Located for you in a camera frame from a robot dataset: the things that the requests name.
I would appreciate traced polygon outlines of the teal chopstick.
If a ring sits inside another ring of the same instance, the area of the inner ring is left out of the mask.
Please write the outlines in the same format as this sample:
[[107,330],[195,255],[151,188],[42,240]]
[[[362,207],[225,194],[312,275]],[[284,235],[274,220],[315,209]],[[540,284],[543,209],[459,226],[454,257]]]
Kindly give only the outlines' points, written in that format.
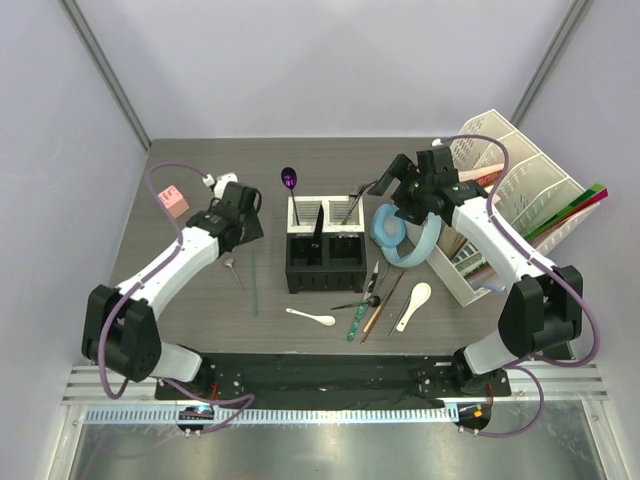
[[251,265],[251,299],[252,299],[252,315],[253,317],[257,317],[259,314],[258,307],[258,293],[257,293],[257,268],[256,268],[256,253],[255,251],[251,252],[250,256],[250,265]]

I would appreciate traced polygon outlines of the purple iridescent spoon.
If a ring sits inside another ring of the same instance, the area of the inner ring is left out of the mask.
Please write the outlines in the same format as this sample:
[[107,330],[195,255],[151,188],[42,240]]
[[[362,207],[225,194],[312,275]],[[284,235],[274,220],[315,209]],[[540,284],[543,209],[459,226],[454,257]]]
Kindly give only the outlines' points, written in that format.
[[295,187],[297,185],[297,173],[296,173],[295,169],[292,168],[292,167],[284,167],[281,170],[280,176],[281,176],[281,181],[282,181],[283,185],[290,192],[290,196],[291,196],[291,199],[292,199],[292,205],[293,205],[294,218],[295,218],[295,221],[296,221],[296,225],[299,226],[300,225],[299,213],[298,213],[297,203],[296,203],[295,194],[294,194],[294,189],[295,189]]

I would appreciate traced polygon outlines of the black knife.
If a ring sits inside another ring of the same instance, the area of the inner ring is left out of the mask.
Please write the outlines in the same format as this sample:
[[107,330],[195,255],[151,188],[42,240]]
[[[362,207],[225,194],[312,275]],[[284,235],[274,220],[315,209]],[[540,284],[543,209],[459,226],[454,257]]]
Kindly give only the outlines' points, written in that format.
[[306,264],[311,266],[317,263],[322,263],[322,232],[324,227],[324,207],[319,206],[314,232],[311,237],[309,249],[307,250]]

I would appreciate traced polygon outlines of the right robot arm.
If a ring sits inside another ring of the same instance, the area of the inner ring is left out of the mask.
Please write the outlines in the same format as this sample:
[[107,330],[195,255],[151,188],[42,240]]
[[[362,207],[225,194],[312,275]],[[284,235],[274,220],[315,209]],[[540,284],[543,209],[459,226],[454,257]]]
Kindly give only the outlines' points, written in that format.
[[461,181],[449,147],[420,151],[415,160],[397,155],[368,192],[381,196],[393,181],[399,183],[391,195],[396,217],[414,225],[442,219],[474,244],[508,290],[496,329],[454,353],[457,391],[475,394],[497,370],[580,336],[580,272],[539,254],[495,209],[491,193]]

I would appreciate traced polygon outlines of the light blue headphones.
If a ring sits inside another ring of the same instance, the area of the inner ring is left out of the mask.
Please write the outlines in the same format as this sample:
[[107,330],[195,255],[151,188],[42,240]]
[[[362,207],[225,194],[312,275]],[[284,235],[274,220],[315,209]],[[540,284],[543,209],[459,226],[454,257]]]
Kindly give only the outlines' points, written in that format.
[[[370,236],[387,262],[402,269],[414,268],[425,262],[434,250],[442,229],[439,216],[429,213],[423,225],[415,225],[397,216],[399,209],[391,204],[378,207],[373,216]],[[418,240],[408,254],[401,256],[398,247],[416,233]]]

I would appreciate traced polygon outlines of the white slotted utensil caddy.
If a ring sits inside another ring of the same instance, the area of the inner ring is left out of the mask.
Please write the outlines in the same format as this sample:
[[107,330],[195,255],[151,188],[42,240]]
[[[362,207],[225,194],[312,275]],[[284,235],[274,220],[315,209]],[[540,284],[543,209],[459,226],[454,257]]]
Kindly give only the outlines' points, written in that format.
[[364,207],[361,199],[346,225],[342,225],[341,222],[349,209],[349,196],[299,196],[296,198],[296,203],[300,225],[296,225],[292,199],[289,198],[286,226],[288,234],[312,235],[320,205],[324,207],[323,233],[355,235],[365,232]]

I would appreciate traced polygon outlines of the red book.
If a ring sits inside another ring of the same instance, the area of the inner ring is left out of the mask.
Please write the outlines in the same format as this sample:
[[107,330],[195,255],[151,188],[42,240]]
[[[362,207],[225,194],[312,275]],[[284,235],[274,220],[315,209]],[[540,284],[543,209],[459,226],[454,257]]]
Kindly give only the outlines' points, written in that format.
[[459,181],[475,181],[480,187],[487,188],[492,186],[500,177],[504,169],[504,164],[494,164],[473,170],[460,171]]

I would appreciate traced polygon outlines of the dark brown chopstick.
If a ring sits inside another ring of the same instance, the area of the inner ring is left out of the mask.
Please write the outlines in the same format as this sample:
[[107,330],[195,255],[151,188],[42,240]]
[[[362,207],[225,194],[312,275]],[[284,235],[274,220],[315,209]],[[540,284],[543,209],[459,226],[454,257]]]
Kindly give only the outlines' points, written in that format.
[[371,328],[371,330],[369,331],[369,334],[365,336],[365,333],[364,333],[364,336],[363,336],[362,340],[360,341],[360,344],[361,344],[361,345],[364,345],[364,344],[366,343],[366,341],[367,341],[367,339],[368,339],[369,335],[371,334],[371,332],[372,332],[373,328],[375,327],[376,323],[378,322],[379,318],[377,319],[377,321],[375,322],[375,324],[373,325],[373,327],[372,327],[372,328]]

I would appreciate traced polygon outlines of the large white ceramic spoon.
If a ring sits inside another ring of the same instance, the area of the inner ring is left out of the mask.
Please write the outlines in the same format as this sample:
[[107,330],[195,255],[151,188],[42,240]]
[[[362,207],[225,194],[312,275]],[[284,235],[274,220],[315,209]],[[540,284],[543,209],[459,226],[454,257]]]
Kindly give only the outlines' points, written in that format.
[[426,282],[418,283],[413,287],[408,303],[396,323],[396,331],[403,332],[405,330],[412,315],[430,299],[431,294],[431,286]]

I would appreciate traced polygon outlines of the silver chopstick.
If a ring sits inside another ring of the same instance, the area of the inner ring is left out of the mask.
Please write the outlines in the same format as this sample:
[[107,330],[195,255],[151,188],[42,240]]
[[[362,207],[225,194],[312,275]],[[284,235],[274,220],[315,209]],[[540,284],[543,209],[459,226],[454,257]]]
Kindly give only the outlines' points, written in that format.
[[392,337],[395,332],[403,332],[404,329],[406,328],[408,318],[410,317],[410,315],[407,313],[407,311],[409,310],[410,303],[411,303],[411,299],[407,298],[396,318],[396,321],[393,327],[391,328],[388,334],[388,337]]

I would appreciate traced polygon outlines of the small white ceramic spoon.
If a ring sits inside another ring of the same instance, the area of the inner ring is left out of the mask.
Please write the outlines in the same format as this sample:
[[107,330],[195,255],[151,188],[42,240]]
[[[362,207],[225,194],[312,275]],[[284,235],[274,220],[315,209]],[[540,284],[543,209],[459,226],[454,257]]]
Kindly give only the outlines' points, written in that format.
[[292,308],[286,308],[285,312],[291,315],[300,316],[303,318],[311,319],[323,326],[331,327],[336,323],[336,319],[332,315],[314,315],[306,312],[302,312]]

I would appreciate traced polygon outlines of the green patterned chopstick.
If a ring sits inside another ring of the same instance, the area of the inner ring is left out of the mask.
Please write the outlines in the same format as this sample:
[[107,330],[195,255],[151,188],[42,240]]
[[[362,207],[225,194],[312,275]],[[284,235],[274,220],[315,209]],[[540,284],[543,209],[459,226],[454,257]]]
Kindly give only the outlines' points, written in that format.
[[364,317],[368,307],[369,307],[368,301],[364,301],[358,306],[356,314],[354,316],[354,319],[352,321],[352,324],[350,326],[349,332],[346,337],[348,342],[352,342],[354,340],[359,328],[359,324],[362,318]]

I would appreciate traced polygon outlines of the white desk file organizer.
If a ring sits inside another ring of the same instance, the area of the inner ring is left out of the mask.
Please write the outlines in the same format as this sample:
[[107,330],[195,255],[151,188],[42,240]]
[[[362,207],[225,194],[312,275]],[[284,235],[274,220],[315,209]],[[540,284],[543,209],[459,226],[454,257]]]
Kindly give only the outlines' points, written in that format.
[[[509,168],[498,186],[494,208],[523,238],[587,190],[494,109],[467,120],[459,132],[486,135],[505,145],[510,155]],[[547,256],[602,200],[529,242]],[[441,242],[427,263],[463,307],[491,289],[502,289],[497,275],[473,243],[449,228],[444,229]]]

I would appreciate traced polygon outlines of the green and magenta folders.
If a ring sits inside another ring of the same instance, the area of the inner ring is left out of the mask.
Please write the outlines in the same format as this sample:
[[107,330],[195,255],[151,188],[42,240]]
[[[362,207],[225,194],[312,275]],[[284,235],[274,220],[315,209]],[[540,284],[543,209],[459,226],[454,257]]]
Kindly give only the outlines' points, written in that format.
[[557,213],[545,220],[541,225],[531,230],[524,235],[524,239],[527,241],[533,240],[541,233],[549,230],[551,227],[557,225],[560,221],[567,219],[569,216],[577,213],[584,208],[590,206],[597,201],[600,201],[608,196],[607,188],[602,184],[594,184],[589,189],[585,190],[578,197],[573,199]]

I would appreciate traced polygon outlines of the aluminium frame rail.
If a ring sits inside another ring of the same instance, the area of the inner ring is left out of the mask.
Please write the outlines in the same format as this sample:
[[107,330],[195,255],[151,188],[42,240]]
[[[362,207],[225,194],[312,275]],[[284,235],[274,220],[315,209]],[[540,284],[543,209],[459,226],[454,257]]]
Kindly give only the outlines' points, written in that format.
[[254,391],[256,397],[246,411],[238,405],[193,400],[153,379],[132,384],[120,399],[110,400],[99,384],[97,368],[78,366],[71,371],[62,403],[85,407],[87,424],[175,424],[201,430],[224,421],[235,426],[454,423],[486,419],[490,408],[506,402],[590,402],[608,397],[595,365],[557,370],[527,362],[498,374],[491,386],[471,395],[450,389],[446,366],[436,363],[433,373],[398,368],[376,378],[324,386],[302,380],[268,383],[250,369],[223,373],[215,393],[240,397],[246,389]]

